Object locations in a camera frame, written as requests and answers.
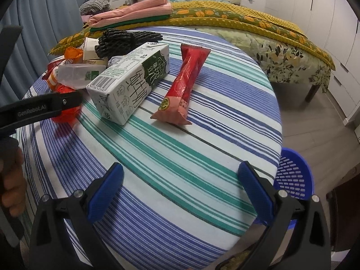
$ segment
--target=milk carton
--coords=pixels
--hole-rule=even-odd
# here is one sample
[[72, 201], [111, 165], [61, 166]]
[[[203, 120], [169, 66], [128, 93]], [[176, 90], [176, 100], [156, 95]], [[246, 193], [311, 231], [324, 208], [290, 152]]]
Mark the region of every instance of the milk carton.
[[103, 118], [124, 125], [169, 71], [169, 45], [148, 42], [103, 71], [86, 89]]

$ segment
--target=white wardrobe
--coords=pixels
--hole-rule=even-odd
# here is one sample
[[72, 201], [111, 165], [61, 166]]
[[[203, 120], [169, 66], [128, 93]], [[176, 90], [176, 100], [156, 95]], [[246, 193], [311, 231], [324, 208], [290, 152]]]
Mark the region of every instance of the white wardrobe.
[[329, 91], [346, 119], [360, 112], [360, 30], [347, 0], [266, 0], [265, 12], [294, 22], [335, 63]]

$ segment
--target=table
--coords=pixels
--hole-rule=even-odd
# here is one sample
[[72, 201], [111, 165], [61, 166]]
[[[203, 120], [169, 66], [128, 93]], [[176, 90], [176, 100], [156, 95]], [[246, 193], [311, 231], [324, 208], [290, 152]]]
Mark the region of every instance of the table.
[[[202, 269], [256, 217], [237, 180], [239, 163], [248, 160], [274, 181], [282, 144], [278, 103], [258, 65], [225, 40], [185, 28], [139, 30], [145, 29], [170, 45], [171, 71], [124, 126], [100, 119], [87, 98], [72, 126], [49, 119], [18, 130], [29, 183], [24, 219], [29, 232], [43, 194], [69, 196], [120, 162], [124, 185], [95, 225], [113, 254], [126, 269]], [[177, 127], [150, 116], [179, 72], [181, 43], [211, 53], [191, 95], [193, 124]], [[47, 92], [39, 79], [26, 96]]]

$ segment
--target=tablecloth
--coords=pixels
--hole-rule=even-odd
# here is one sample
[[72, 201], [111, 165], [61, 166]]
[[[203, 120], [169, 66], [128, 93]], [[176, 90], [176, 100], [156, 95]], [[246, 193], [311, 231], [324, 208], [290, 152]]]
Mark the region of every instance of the tablecloth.
[[[125, 269], [202, 269], [233, 247], [256, 217], [237, 180], [239, 163], [248, 160], [274, 181], [282, 144], [278, 103], [259, 66], [225, 40], [177, 27], [138, 30], [163, 34], [170, 73], [124, 126], [101, 119], [87, 97], [72, 125], [49, 119], [17, 131], [29, 184], [27, 239], [43, 194], [69, 196], [120, 162], [124, 185], [95, 224], [113, 254]], [[179, 72], [182, 43], [211, 53], [191, 94], [192, 125], [178, 127], [150, 116]], [[26, 97], [48, 92], [39, 79]]]

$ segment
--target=wooden floor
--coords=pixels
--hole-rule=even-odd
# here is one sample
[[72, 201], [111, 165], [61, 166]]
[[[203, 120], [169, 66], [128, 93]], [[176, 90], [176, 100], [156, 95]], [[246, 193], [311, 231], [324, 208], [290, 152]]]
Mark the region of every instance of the wooden floor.
[[[341, 117], [344, 116], [336, 102], [332, 104], [331, 95], [319, 90], [313, 100], [306, 104], [304, 98], [310, 86], [281, 83], [272, 86], [281, 112], [283, 146], [300, 152], [311, 167], [315, 193], [321, 199], [330, 228], [325, 196], [360, 162], [360, 144], [354, 127], [343, 125]], [[252, 225], [233, 249], [206, 269], [214, 269], [220, 261], [245, 250], [260, 238], [264, 228], [262, 225]], [[284, 253], [291, 234], [292, 230], [289, 230], [275, 259]]]

